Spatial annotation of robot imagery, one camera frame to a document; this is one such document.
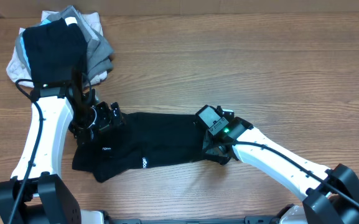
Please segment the black t-shirt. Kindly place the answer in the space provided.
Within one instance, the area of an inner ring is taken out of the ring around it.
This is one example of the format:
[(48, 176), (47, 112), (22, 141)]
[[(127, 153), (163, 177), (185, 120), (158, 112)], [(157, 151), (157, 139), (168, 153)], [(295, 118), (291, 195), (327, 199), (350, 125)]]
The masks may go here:
[(98, 182), (130, 169), (149, 169), (203, 160), (206, 132), (193, 114), (131, 113), (125, 124), (78, 145), (72, 168)]

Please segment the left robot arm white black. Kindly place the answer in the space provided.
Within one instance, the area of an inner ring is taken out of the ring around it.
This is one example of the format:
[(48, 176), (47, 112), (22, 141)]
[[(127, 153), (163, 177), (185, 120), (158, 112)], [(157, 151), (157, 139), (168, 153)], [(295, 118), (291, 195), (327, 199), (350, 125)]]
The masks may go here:
[(24, 95), (32, 121), (21, 158), (8, 181), (0, 182), (4, 223), (112, 223), (103, 210), (82, 210), (63, 183), (62, 157), (67, 132), (83, 144), (124, 124), (117, 103), (98, 101), (95, 89), (83, 93), (89, 78), (78, 70), (29, 79)]

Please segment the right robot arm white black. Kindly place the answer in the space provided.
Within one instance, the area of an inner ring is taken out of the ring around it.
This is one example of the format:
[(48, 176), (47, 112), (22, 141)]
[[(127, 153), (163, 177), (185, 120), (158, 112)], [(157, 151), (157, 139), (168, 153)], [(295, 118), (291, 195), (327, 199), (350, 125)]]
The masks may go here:
[(302, 202), (286, 211), (280, 223), (359, 223), (359, 178), (351, 168), (308, 161), (239, 117), (198, 116), (197, 124), (212, 140), (205, 152), (221, 149), (222, 155), (258, 168)]

